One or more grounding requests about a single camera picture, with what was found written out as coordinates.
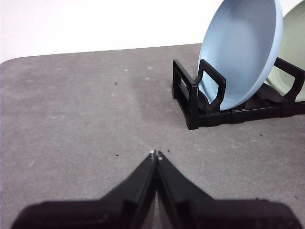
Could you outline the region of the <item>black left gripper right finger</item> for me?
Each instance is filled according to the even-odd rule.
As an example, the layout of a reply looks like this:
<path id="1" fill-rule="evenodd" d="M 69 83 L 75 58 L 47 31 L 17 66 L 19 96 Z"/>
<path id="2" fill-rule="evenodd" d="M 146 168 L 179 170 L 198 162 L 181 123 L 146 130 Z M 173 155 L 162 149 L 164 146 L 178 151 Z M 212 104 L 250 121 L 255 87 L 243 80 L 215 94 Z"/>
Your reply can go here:
<path id="1" fill-rule="evenodd" d="M 216 200 L 157 151 L 156 176 L 162 225 L 171 229 L 300 229 L 293 211 L 266 199 Z"/>

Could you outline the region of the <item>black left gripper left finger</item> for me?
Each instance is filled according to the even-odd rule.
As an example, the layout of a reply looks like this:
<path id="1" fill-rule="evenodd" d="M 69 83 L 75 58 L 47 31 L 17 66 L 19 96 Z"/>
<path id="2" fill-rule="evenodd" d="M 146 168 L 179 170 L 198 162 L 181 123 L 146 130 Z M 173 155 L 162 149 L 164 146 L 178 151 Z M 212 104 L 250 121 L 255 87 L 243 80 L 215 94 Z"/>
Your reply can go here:
<path id="1" fill-rule="evenodd" d="M 156 151 L 101 199 L 46 201 L 27 206 L 13 229 L 150 229 L 153 224 Z"/>

